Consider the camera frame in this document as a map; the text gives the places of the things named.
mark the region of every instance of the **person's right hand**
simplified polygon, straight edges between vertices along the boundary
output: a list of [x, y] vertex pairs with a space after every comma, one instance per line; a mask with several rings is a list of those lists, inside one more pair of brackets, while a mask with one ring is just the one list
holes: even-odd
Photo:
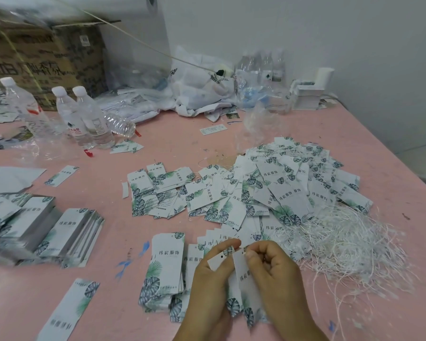
[[273, 241], [246, 248], [245, 257], [268, 319], [284, 340], [328, 340], [307, 306], [300, 268]]

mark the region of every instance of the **yellow strap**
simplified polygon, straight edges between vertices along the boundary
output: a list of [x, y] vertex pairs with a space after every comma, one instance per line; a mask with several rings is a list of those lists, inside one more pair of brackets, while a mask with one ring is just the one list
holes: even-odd
[[[7, 40], [9, 46], [11, 46], [11, 48], [14, 50], [14, 52], [17, 55], [17, 58], [23, 63], [23, 66], [25, 67], [25, 69], [27, 70], [27, 73], [32, 77], [33, 82], [35, 83], [35, 85], [38, 87], [38, 89], [42, 92], [43, 89], [41, 88], [40, 83], [38, 82], [38, 80], [36, 80], [35, 76], [33, 75], [32, 71], [30, 70], [30, 68], [28, 68], [28, 66], [25, 64], [25, 61], [22, 59], [22, 56], [19, 54], [19, 52], [17, 51], [16, 47], [14, 46], [14, 44], [12, 43], [12, 41], [8, 38], [8, 36], [6, 35], [6, 33], [4, 31], [0, 31], [0, 33], [5, 37], [5, 39]], [[44, 98], [46, 99], [46, 102], [48, 104], [48, 106], [51, 105], [49, 98], [47, 98], [46, 93], [43, 94]]]

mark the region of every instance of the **fingernail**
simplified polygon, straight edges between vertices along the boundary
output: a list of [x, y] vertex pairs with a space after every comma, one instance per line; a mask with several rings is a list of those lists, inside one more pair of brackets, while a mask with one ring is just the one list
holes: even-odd
[[246, 257], [246, 259], [249, 260], [251, 257], [257, 256], [257, 252], [253, 250], [246, 250], [246, 252], [244, 253], [244, 256]]

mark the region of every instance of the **brown cardboard box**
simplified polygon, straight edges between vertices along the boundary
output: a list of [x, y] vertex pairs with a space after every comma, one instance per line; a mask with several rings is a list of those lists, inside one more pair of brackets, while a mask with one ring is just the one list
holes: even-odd
[[83, 85], [91, 97], [98, 96], [107, 91], [98, 24], [0, 26], [0, 78], [11, 76], [44, 110], [56, 110], [55, 86], [72, 93]]

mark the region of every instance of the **pink tabletop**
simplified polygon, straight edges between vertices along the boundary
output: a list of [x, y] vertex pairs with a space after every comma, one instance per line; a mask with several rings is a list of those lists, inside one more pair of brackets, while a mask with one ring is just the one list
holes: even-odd
[[[218, 123], [242, 121], [222, 116]], [[374, 201], [372, 214], [405, 232], [401, 244], [409, 256], [415, 281], [412, 293], [395, 292], [398, 299], [376, 295], [361, 296], [353, 304], [342, 304], [340, 315], [348, 340], [426, 340], [426, 185], [383, 146], [348, 111], [341, 106], [319, 111], [296, 111], [284, 116], [287, 131], [297, 141], [318, 142], [344, 163], [344, 169], [361, 176], [360, 192]], [[70, 341], [145, 340], [167, 341], [179, 324], [171, 323], [168, 314], [145, 314], [138, 297], [151, 257], [147, 251], [138, 257], [146, 241], [162, 232], [180, 231], [186, 241], [195, 243], [206, 229], [217, 226], [203, 217], [188, 218], [187, 211], [170, 220], [152, 216], [131, 216], [131, 197], [122, 199], [121, 182], [132, 171], [162, 161], [167, 171], [189, 166], [193, 172], [206, 166], [206, 157], [236, 155], [234, 135], [242, 123], [226, 124], [228, 130], [203, 136], [200, 128], [212, 123], [198, 116], [185, 118], [175, 112], [163, 112], [138, 127], [142, 137], [134, 140], [143, 146], [136, 154], [109, 154], [95, 151], [89, 158], [78, 148], [75, 160], [41, 164], [48, 170], [29, 189], [36, 194], [57, 198], [61, 209], [96, 209], [106, 223], [85, 268], [60, 269], [56, 265], [0, 266], [0, 341], [34, 340], [76, 278], [101, 283], [96, 295], [82, 315]], [[17, 123], [0, 125], [0, 132]], [[17, 166], [12, 150], [0, 151], [1, 166]], [[80, 169], [59, 187], [45, 182], [65, 165]], [[115, 275], [122, 269], [119, 262], [130, 253], [132, 263], [121, 280]], [[337, 325], [334, 299], [326, 280], [303, 271], [309, 305], [318, 325], [331, 337], [330, 328]], [[338, 289], [341, 298], [346, 291]], [[259, 323], [250, 333], [244, 318], [235, 319], [230, 340], [278, 340], [273, 327]], [[335, 339], [341, 340], [341, 333]]]

